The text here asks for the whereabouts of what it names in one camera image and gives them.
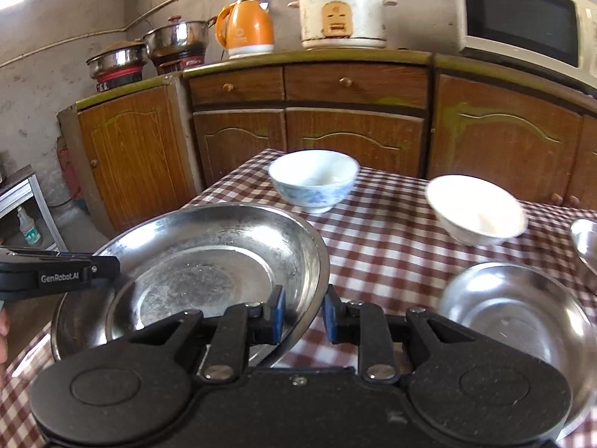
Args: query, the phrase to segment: white bowl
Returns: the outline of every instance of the white bowl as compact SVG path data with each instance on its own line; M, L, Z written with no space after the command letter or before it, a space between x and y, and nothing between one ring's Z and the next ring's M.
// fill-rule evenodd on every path
M278 193L304 212L327 212L354 187L359 163L343 153L304 150L275 160L269 176Z
M425 197L448 234L468 246L499 245L526 230L526 214L518 200L480 178L434 178Z

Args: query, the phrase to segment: microwave window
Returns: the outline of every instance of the microwave window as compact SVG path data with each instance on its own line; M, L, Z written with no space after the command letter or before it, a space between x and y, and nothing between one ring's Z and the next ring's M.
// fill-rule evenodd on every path
M578 67L578 30L570 0L466 0L468 34Z

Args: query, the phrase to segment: drawer knob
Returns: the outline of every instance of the drawer knob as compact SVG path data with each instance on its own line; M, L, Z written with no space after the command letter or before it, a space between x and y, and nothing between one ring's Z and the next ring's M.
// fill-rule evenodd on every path
M568 203L571 207L577 208L580 206L580 199L574 195L571 195L570 197L568 197Z
M550 201L553 205L562 205L563 204L563 198L561 195L557 194L557 193L553 193L550 197Z

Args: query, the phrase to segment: orange electric kettle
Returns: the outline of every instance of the orange electric kettle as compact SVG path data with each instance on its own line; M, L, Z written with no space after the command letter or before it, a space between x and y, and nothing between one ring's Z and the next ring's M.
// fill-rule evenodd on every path
M231 59L274 50L274 25L260 0L238 0L222 8L216 19L216 38Z

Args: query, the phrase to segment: screw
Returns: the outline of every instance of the screw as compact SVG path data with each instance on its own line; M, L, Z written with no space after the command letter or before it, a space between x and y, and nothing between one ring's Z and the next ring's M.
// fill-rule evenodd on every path
M306 377L299 376L293 379L293 386L304 386L309 380Z
M205 369L205 378L209 380L228 380L234 374L234 370L229 365L214 364Z
M396 375L396 369L388 364L373 364L367 369L367 376L373 380L388 380Z

